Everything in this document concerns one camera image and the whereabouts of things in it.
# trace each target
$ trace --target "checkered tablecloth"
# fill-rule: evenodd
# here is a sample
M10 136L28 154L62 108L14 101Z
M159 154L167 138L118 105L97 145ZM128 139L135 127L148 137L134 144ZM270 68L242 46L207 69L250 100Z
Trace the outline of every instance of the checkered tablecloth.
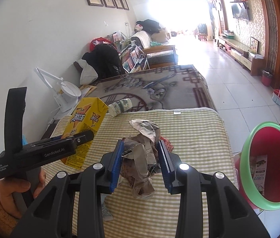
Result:
M53 136L61 135L70 117L62 119ZM227 131L220 116L211 109L196 108L174 114L173 110L153 110L123 113L115 118L107 114L96 134L82 169L99 162L102 155L113 151L117 140L137 135L129 120L147 119L161 128L161 135L174 145L173 152L182 162L198 171L213 174L222 171L236 185L236 172ZM69 174L78 170L57 161L44 166L47 181L60 170ZM106 198L106 205L114 220L104 222L106 238L175 237L180 195L169 195L164 187L161 174L152 177L155 194L149 200L135 199L126 181ZM77 228L78 200L75 200L73 233ZM206 195L203 195L203 237L208 237L208 213Z

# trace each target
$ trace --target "yellow box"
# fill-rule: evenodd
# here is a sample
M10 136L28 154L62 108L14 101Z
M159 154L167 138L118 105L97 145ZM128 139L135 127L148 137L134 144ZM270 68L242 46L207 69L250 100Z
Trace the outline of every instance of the yellow box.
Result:
M73 112L73 117L64 131L63 138L87 130L92 130L96 136L107 111L108 106L99 98L83 98ZM82 169L82 165L92 142L93 141L90 141L78 146L74 155L63 158L61 161L67 166L78 170Z

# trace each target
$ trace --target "crumpled paper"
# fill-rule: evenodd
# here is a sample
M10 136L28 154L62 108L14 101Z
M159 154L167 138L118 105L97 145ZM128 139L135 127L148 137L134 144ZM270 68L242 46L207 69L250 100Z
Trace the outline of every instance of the crumpled paper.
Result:
M139 134L124 138L120 175L127 179L134 198L147 200L155 192L150 177L161 172L158 151L155 149L155 144L161 139L161 132L153 121L135 119L129 123Z

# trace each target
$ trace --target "red plastic bag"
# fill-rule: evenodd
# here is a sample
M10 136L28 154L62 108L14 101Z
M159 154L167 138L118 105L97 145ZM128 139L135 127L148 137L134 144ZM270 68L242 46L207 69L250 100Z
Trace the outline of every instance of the red plastic bag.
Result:
M115 46L115 44L113 42L111 42L110 40L105 39L103 37L99 37L99 38L96 38L96 39L94 39L90 42L90 46L89 46L90 51L93 51L95 49L95 46L98 45L98 44L109 44L114 49L117 50L117 47Z

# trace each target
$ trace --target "stuffed toy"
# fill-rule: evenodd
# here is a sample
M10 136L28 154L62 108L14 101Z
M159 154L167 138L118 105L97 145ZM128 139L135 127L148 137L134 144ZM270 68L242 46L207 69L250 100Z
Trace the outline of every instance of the stuffed toy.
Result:
M141 30L143 30L142 25L137 24L137 25L135 26L135 32L139 32L139 31L141 31Z

